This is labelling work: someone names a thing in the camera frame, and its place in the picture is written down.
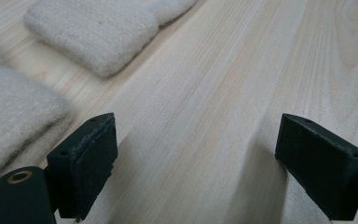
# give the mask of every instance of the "light wood surface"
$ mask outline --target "light wood surface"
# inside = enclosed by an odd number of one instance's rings
[[[358,146],[357,0],[199,0],[108,79],[30,36],[32,3],[0,0],[9,66],[70,100],[68,133],[117,117],[119,157],[84,223],[328,222],[273,153],[283,112]]]

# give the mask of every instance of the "black clamp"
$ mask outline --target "black clamp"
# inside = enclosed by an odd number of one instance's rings
[[[117,158],[113,113],[86,121],[48,156],[48,167],[23,167],[0,178],[0,223],[84,219]]]
[[[358,209],[358,147],[319,124],[283,114],[275,157],[331,220]]]

